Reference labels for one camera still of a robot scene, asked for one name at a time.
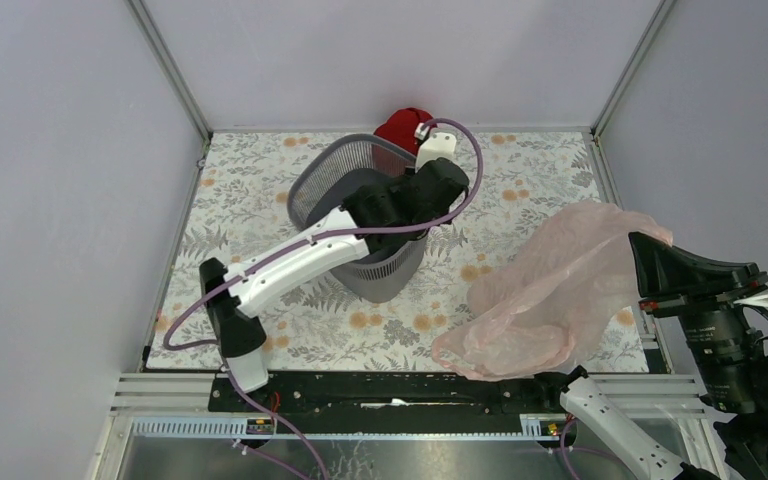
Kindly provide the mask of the pink plastic trash bag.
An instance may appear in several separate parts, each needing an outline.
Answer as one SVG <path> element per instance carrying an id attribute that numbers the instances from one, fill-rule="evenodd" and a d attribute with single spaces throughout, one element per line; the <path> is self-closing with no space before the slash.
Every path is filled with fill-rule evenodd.
<path id="1" fill-rule="evenodd" d="M 593 201 L 563 207 L 512 261 L 472 284 L 472 319 L 432 342 L 432 360 L 492 382 L 589 359 L 610 320 L 639 298 L 632 233 L 673 243 L 672 231 L 644 213 Z"/>

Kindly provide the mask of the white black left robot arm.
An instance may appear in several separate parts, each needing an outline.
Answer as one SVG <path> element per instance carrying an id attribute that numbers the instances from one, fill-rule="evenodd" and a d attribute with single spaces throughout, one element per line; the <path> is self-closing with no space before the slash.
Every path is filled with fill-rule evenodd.
<path id="1" fill-rule="evenodd" d="M 416 240 L 450 222 L 471 196 L 470 180 L 438 158 L 413 173 L 365 184 L 296 237 L 247 263 L 216 258 L 199 267 L 204 305 L 232 398 L 248 411 L 269 401 L 259 313 L 273 300 L 336 267 Z"/>

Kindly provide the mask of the floral patterned table mat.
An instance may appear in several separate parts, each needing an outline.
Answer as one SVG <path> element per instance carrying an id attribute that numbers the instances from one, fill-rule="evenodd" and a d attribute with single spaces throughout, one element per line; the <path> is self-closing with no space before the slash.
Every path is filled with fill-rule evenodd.
<path id="1" fill-rule="evenodd" d="M 335 140 L 332 133 L 220 133 L 201 182 L 149 349 L 149 369 L 212 370 L 220 358 L 204 311 L 198 268 L 217 258 L 239 270 L 283 244 L 292 251 L 250 278 L 273 369 L 435 368 L 430 347 L 469 318 L 467 291 L 511 259 L 545 218 L 598 196 L 581 133 L 478 133 L 458 144 L 457 163 L 475 170 L 477 197 L 450 225 L 433 229 L 419 270 L 388 302 L 362 300 L 326 273 L 331 246 L 312 248 L 286 205 L 292 182 Z"/>

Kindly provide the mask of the grey mesh trash bin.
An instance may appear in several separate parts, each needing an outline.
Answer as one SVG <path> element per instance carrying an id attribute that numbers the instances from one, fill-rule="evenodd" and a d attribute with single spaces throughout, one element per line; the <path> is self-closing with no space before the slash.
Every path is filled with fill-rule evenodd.
<path id="1" fill-rule="evenodd" d="M 410 175 L 416 156 L 380 137 L 342 137 L 305 168 L 292 184 L 287 213 L 302 231 L 337 207 L 358 213 L 360 227 L 393 226 L 399 215 L 388 189 Z M 425 233 L 399 237 L 373 246 L 366 257 L 330 273 L 345 287 L 373 303 L 392 300 L 419 268 L 427 243 Z"/>

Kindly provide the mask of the aluminium frame rail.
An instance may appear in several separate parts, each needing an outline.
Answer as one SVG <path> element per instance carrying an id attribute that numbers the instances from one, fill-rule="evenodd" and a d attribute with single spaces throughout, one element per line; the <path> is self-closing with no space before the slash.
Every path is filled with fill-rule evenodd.
<path id="1" fill-rule="evenodd" d="M 557 438 L 566 413 L 470 416 L 415 408 L 272 413 L 242 400 L 222 374 L 125 374 L 112 410 L 139 434 L 157 437 L 313 440 L 545 440 Z"/>

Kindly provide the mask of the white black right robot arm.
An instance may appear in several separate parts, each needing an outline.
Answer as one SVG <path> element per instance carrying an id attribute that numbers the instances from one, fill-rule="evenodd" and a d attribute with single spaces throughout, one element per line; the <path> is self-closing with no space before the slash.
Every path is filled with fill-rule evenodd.
<path id="1" fill-rule="evenodd" d="M 704 386 L 702 402 L 729 420 L 681 422 L 688 453 L 679 456 L 577 367 L 534 379 L 537 405 L 565 416 L 556 438 L 565 440 L 574 425 L 586 427 L 639 479 L 717 479 L 724 466 L 745 479 L 768 479 L 768 335 L 746 317 L 754 311 L 768 322 L 768 275 L 754 263 L 708 259 L 640 232 L 629 243 L 641 310 L 679 321 Z M 724 444 L 724 463 L 713 458 L 713 438 Z"/>

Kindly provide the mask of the red cloth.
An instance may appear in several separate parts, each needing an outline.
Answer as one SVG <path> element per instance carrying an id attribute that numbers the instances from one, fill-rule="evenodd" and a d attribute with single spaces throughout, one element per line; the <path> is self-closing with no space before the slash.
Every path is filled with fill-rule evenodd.
<path id="1" fill-rule="evenodd" d="M 399 109 L 375 129 L 374 135 L 416 155 L 419 150 L 416 129 L 432 118 L 429 112 L 419 108 Z"/>

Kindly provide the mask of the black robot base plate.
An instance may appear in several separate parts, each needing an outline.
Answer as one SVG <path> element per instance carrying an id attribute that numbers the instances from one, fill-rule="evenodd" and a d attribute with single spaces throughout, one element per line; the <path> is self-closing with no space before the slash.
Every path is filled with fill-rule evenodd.
<path id="1" fill-rule="evenodd" d="M 329 410 L 415 408 L 497 416 L 559 413 L 563 373 L 494 382 L 454 373 L 276 371 L 248 396 L 272 413 L 323 414 Z"/>

